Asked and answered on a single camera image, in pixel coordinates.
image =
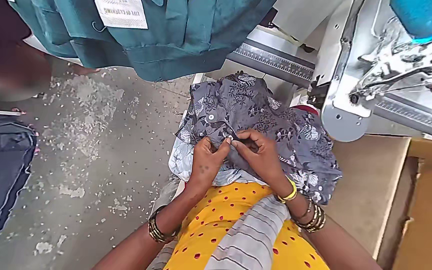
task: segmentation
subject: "gray floral shirt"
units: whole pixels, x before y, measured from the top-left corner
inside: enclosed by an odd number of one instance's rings
[[[298,189],[326,205],[341,178],[333,142],[321,120],[273,99],[263,79],[238,72],[217,82],[191,85],[188,113],[176,136],[196,144],[208,136],[216,147],[228,136],[253,128],[276,141],[281,166]],[[235,148],[223,164],[261,179]]]

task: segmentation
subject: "blue thread spool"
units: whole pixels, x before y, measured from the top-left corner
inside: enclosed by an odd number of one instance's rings
[[[432,41],[432,0],[390,0],[390,5],[415,42]]]

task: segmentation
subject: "foot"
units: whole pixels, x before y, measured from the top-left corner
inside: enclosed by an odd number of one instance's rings
[[[97,73],[99,72],[101,69],[99,68],[86,68],[84,66],[78,65],[78,64],[71,64],[70,65],[71,70],[74,74],[77,75],[88,75],[88,74],[92,74],[92,73]]]

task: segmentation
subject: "yellow bangle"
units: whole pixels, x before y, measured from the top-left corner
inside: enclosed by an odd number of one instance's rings
[[[298,193],[298,189],[296,188],[296,184],[294,183],[294,181],[292,181],[287,175],[286,175],[287,180],[291,183],[291,185],[293,186],[293,192],[291,192],[291,194],[289,194],[288,196],[281,198],[280,196],[278,196],[279,200],[281,200],[282,203],[285,203],[285,201],[291,201],[292,199],[296,198],[296,195]]]

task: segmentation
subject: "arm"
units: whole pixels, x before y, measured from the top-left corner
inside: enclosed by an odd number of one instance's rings
[[[189,211],[203,199],[229,151],[229,140],[225,140],[212,153],[207,137],[194,147],[192,173],[184,191],[156,216],[157,227],[162,233],[171,235]],[[106,254],[93,270],[145,270],[164,245],[151,238],[146,222]]]
[[[281,168],[276,142],[255,130],[241,131],[237,136],[245,143],[232,141],[231,144],[246,159],[251,168],[280,197],[284,198],[291,194],[293,187]],[[303,216],[308,209],[308,204],[308,200],[301,195],[286,202],[293,217]],[[298,222],[302,224],[309,222],[313,213],[311,210],[303,220]],[[306,235],[331,270],[381,270],[369,253],[329,217],[326,218],[326,223],[321,230]]]

